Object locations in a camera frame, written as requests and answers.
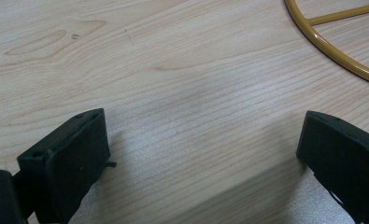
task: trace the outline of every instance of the wooden table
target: wooden table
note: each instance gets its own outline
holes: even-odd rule
[[[299,1],[309,17],[367,4]],[[369,66],[369,15],[317,30]],[[369,82],[281,0],[0,1],[0,169],[97,107],[118,167],[71,223],[351,222],[295,150],[306,110],[369,132]]]

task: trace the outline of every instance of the screw hole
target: screw hole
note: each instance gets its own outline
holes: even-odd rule
[[[33,153],[33,157],[41,157],[43,155],[44,155],[43,151],[38,151],[38,152]]]

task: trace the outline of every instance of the black clamp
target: black clamp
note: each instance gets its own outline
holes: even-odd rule
[[[0,223],[67,223],[110,157],[104,109],[78,114],[18,157],[21,170],[0,170]]]
[[[369,223],[369,133],[308,111],[297,157],[356,223]]]

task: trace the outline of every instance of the yellow metal ring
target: yellow metal ring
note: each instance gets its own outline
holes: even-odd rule
[[[354,8],[347,11],[333,13],[326,16],[321,16],[313,19],[307,19],[301,13],[295,0],[285,0],[287,9],[291,14],[292,19],[303,32],[303,34],[324,54],[333,59],[336,63],[347,68],[350,72],[358,75],[369,81],[369,67],[349,58],[345,53],[331,45],[325,40],[312,25],[322,24],[329,21],[337,21],[344,18],[359,16],[361,14],[369,13],[369,6]]]

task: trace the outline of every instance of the yellow wire frame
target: yellow wire frame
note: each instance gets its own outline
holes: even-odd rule
[[[324,54],[333,59],[336,63],[345,67],[350,72],[358,75],[369,81],[369,67],[364,66],[361,63],[349,58],[345,53],[331,45],[325,40],[312,26],[323,24],[329,21],[342,20],[349,17],[359,16],[365,13],[369,13],[369,6],[358,7],[342,12],[333,13],[313,19],[307,19],[301,13],[295,0],[285,0],[287,9],[291,14],[292,19],[297,26],[303,32],[303,34]]]

